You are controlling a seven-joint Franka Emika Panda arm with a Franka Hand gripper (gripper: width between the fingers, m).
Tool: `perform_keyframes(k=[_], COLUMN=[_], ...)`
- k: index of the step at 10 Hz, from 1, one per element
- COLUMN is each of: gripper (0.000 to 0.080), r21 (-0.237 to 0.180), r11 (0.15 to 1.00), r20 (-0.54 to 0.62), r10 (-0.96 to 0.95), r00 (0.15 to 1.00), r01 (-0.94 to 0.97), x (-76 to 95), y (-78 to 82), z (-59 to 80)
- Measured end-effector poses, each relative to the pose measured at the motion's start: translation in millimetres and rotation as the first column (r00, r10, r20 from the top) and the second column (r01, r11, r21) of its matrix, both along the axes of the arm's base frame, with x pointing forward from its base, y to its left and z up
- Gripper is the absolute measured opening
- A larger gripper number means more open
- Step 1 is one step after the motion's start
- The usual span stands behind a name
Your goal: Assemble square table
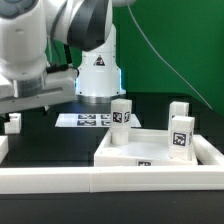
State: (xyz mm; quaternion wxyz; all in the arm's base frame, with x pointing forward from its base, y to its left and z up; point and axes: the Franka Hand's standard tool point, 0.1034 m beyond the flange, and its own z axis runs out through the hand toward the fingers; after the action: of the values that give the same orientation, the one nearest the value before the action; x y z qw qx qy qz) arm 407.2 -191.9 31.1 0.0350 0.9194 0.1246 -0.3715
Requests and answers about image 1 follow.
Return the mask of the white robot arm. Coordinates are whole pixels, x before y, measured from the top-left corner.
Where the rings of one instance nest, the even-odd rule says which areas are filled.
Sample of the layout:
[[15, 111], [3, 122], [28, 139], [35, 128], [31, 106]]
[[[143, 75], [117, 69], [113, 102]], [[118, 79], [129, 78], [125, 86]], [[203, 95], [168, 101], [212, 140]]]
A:
[[48, 41], [103, 45], [113, 9], [136, 0], [0, 0], [0, 115], [70, 102], [76, 73], [47, 66]]

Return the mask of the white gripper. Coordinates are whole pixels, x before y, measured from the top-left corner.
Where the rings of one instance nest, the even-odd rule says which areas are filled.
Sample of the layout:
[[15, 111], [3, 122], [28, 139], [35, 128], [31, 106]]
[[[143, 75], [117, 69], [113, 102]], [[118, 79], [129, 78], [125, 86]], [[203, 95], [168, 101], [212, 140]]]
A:
[[73, 101], [76, 98], [75, 79], [77, 74], [78, 72], [71, 68], [67, 71], [52, 73], [46, 77], [46, 84], [39, 93], [29, 97], [0, 99], [0, 114]]

